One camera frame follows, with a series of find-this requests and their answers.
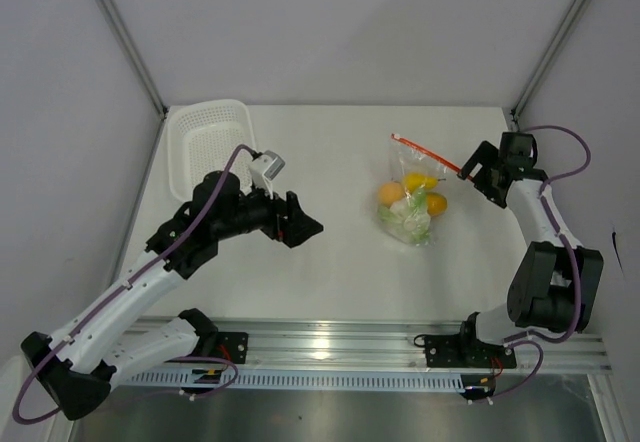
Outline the orange fruit with leaf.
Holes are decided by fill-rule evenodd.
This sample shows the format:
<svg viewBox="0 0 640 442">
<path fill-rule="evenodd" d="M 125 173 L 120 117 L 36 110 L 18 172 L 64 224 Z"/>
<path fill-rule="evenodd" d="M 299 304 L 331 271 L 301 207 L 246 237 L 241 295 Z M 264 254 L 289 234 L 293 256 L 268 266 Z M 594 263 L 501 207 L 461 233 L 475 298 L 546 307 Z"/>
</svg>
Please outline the orange fruit with leaf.
<svg viewBox="0 0 640 442">
<path fill-rule="evenodd" d="M 390 207 L 405 197 L 405 190 L 401 183 L 391 181 L 381 185 L 377 191 L 377 200 L 380 205 Z"/>
</svg>

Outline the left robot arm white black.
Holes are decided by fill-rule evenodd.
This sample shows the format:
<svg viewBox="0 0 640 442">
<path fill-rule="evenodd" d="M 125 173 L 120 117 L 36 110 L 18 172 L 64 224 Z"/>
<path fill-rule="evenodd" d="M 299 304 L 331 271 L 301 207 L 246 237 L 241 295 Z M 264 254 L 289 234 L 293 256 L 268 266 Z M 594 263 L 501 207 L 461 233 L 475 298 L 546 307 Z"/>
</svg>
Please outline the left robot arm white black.
<svg viewBox="0 0 640 442">
<path fill-rule="evenodd" d="M 232 365 L 219 330 L 198 309 L 186 309 L 131 341 L 124 333 L 155 302 L 215 258 L 222 241 L 260 231 L 295 248 L 323 231 L 293 192 L 243 192 L 237 176 L 207 174 L 190 201 L 148 239 L 132 269 L 87 309 L 51 334 L 34 331 L 21 343 L 32 373 L 67 419 L 99 408 L 122 382 L 173 360 Z"/>
</svg>

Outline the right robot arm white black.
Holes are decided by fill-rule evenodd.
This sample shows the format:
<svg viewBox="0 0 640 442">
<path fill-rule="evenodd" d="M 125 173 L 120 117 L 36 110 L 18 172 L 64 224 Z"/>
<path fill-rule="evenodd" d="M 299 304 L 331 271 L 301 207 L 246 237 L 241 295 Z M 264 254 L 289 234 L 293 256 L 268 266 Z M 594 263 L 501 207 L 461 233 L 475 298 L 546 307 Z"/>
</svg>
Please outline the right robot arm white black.
<svg viewBox="0 0 640 442">
<path fill-rule="evenodd" d="M 482 142 L 459 172 L 489 202 L 514 215 L 527 245 L 505 303 L 472 314 L 467 323 L 473 331 L 456 342 L 458 357 L 468 365 L 489 358 L 492 343 L 561 344 L 589 324 L 604 259 L 571 232 L 554 201 L 554 180 L 537 161 L 532 134 L 505 132 L 497 146 Z"/>
</svg>

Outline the green orange mango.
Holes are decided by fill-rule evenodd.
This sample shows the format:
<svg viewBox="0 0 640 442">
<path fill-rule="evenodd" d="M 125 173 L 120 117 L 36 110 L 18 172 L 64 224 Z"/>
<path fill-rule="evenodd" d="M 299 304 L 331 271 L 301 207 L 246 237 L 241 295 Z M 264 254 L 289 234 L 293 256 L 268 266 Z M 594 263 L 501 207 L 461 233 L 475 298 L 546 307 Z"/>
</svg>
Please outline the green orange mango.
<svg viewBox="0 0 640 442">
<path fill-rule="evenodd" d="M 426 210 L 431 217 L 444 214 L 448 209 L 447 199 L 438 193 L 429 192 L 426 195 Z"/>
</svg>

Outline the clear zip bag orange zipper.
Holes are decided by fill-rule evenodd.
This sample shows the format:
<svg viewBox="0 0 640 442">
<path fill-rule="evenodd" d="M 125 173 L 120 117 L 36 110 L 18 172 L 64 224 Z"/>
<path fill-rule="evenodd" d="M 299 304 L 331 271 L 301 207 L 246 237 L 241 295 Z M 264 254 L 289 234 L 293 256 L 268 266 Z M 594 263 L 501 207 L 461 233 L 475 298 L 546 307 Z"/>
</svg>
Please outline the clear zip bag orange zipper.
<svg viewBox="0 0 640 442">
<path fill-rule="evenodd" d="M 390 136 L 389 163 L 389 179 L 375 194 L 377 223 L 405 245 L 426 246 L 449 209 L 461 167 L 398 133 Z"/>
</svg>

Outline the white cauliflower with green leaves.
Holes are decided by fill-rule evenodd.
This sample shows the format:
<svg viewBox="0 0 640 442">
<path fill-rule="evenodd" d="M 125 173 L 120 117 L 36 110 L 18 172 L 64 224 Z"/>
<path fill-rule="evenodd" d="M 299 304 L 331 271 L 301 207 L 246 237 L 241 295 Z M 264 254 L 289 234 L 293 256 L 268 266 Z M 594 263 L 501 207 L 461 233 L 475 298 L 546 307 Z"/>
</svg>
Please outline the white cauliflower with green leaves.
<svg viewBox="0 0 640 442">
<path fill-rule="evenodd" d="M 381 228 L 406 245 L 427 245 L 431 238 L 432 219 L 426 210 L 427 194 L 424 190 L 417 190 L 390 207 L 379 204 L 377 218 Z"/>
</svg>

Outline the yellow orange round fruit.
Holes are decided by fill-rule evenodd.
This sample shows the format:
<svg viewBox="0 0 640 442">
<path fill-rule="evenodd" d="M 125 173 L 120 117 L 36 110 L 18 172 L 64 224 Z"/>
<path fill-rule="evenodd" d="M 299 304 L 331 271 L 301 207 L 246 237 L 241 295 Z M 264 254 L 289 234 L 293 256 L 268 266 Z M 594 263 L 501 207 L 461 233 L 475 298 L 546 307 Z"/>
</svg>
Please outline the yellow orange round fruit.
<svg viewBox="0 0 640 442">
<path fill-rule="evenodd" d="M 417 190 L 432 190 L 442 181 L 443 178 L 412 172 L 404 176 L 402 184 L 408 193 L 414 193 Z"/>
</svg>

